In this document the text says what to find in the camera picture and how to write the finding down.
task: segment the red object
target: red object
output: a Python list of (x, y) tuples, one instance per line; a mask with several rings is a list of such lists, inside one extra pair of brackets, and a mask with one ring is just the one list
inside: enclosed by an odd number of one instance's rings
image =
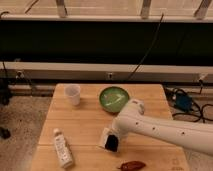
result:
[(123, 163), (119, 169), (122, 171), (136, 171), (145, 167), (146, 164), (141, 161), (130, 161)]

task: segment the green bowl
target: green bowl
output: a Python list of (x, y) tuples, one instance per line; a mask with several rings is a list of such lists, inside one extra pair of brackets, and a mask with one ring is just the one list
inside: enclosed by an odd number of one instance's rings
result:
[(107, 112), (118, 113), (129, 101), (129, 94), (120, 87), (108, 87), (101, 92), (99, 101)]

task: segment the wooden tabletop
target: wooden tabletop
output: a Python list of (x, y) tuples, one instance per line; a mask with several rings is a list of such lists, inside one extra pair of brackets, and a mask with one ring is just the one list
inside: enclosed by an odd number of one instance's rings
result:
[[(67, 171), (118, 171), (123, 162), (140, 160), (142, 170), (187, 171), (188, 165), (181, 147), (150, 137), (130, 133), (114, 153), (98, 146), (102, 131), (115, 115), (105, 112), (99, 104), (99, 94), (110, 84), (80, 84), (80, 105), (73, 107), (64, 96), (65, 84), (58, 84), (44, 123), (31, 171), (62, 171), (53, 146), (53, 129), (59, 128), (67, 138), (75, 166)], [(169, 106), (161, 85), (113, 84), (128, 91), (130, 97), (145, 104), (145, 115), (171, 119)]]

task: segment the bottle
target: bottle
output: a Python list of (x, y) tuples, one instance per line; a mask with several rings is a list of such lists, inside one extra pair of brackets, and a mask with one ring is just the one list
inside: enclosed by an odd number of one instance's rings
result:
[(60, 166), (66, 169), (67, 167), (74, 164), (73, 156), (62, 132), (58, 128), (54, 129), (53, 132), (54, 146), (59, 159)]

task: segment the paper cup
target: paper cup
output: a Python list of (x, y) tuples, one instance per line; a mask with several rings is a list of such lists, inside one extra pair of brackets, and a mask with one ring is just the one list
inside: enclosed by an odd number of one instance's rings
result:
[(68, 84), (65, 86), (64, 94), (70, 100), (71, 104), (76, 106), (80, 103), (81, 88), (78, 84)]

